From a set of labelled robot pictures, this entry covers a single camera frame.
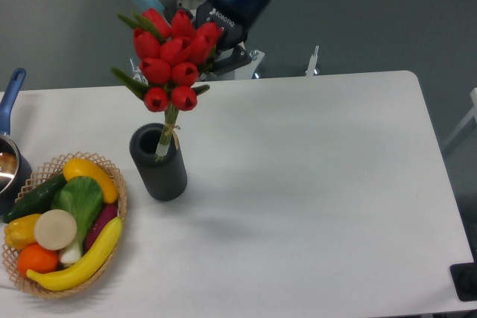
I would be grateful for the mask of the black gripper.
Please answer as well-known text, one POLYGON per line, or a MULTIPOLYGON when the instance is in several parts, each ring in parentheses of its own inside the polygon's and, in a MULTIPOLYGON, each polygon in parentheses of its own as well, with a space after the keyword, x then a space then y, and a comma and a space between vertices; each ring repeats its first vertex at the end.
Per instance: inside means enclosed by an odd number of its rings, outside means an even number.
POLYGON ((196 12, 196 27, 215 23, 222 30, 216 49, 220 56, 208 80, 235 80, 236 71, 251 62, 243 45, 248 31, 271 0, 206 0, 196 12))

